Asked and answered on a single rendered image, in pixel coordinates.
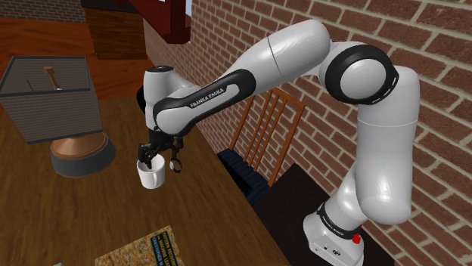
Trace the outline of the white mug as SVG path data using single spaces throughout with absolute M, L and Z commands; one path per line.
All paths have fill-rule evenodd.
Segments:
M 160 154 L 157 154 L 151 160 L 151 168 L 148 168 L 145 163 L 139 160 L 136 166 L 143 187 L 156 189 L 163 185 L 165 181 L 165 159 Z

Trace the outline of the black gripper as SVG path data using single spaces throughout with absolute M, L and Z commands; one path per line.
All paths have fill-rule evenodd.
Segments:
M 172 149 L 169 160 L 169 168 L 180 173 L 183 169 L 182 161 L 177 158 L 179 149 L 184 147 L 182 137 L 174 137 L 161 131 L 149 131 L 150 143 L 138 145 L 138 160 L 144 163 L 149 169 L 152 168 L 152 159 L 158 154 L 158 151 Z

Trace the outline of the wooden chair with blue seat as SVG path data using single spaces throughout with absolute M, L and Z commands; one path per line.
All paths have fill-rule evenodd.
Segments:
M 256 201 L 276 182 L 279 170 L 289 149 L 290 142 L 293 139 L 293 135 L 306 106 L 302 101 L 297 100 L 295 97 L 279 88 L 274 88 L 268 91 L 257 124 L 254 128 L 253 135 L 247 145 L 247 149 L 244 151 L 244 155 L 240 156 L 235 148 L 244 124 L 247 121 L 254 99 L 254 96 L 247 99 L 244 112 L 241 115 L 240 122 L 238 123 L 234 136 L 231 139 L 229 148 L 217 154 L 218 158 L 250 205 L 254 205 Z M 288 130 L 287 137 L 284 139 L 281 151 L 277 154 L 277 160 L 272 173 L 270 174 L 270 177 L 266 179 L 258 173 L 257 169 L 261 165 L 263 154 L 272 139 L 272 135 L 274 134 L 287 104 L 296 106 L 297 111 L 292 123 L 290 124 L 290 129 Z

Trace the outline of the grey shade copper table lamp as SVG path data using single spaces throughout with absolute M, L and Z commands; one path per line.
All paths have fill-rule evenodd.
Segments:
M 59 175 L 79 178 L 113 162 L 85 57 L 14 55 L 0 80 L 0 104 L 28 144 L 51 144 Z

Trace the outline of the tan book with green label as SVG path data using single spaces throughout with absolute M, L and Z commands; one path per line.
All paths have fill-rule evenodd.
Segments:
M 185 266 L 170 225 L 95 259 L 95 266 Z

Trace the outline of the black robot stand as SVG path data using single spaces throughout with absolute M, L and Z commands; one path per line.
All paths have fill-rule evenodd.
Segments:
M 293 164 L 254 209 L 291 266 L 394 266 L 364 232 L 364 166 L 352 165 L 328 196 Z

